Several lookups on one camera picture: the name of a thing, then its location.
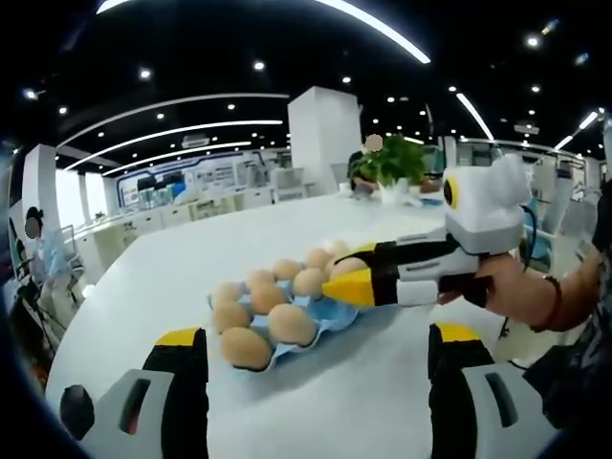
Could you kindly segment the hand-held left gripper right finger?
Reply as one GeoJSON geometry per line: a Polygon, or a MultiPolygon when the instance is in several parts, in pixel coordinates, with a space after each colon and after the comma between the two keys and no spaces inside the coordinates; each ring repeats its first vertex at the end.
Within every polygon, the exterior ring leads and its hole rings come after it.
{"type": "Polygon", "coordinates": [[[538,458],[557,436],[523,373],[465,325],[429,326],[427,374],[432,458],[538,458]]]}

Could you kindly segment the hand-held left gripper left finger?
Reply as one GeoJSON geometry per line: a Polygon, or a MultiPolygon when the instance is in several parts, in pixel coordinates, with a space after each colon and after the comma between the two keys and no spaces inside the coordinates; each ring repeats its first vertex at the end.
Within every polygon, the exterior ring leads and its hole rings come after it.
{"type": "Polygon", "coordinates": [[[200,327],[158,339],[95,404],[95,458],[207,458],[208,348],[200,327]]]}

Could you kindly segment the person's right hand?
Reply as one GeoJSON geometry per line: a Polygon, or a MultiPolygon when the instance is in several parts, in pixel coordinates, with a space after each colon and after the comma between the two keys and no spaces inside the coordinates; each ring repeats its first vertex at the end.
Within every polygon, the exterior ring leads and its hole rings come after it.
{"type": "Polygon", "coordinates": [[[511,255],[484,259],[475,276],[458,291],[441,294],[439,304],[462,296],[474,305],[536,329],[545,329],[557,310],[559,288],[555,280],[523,271],[511,255]]]}

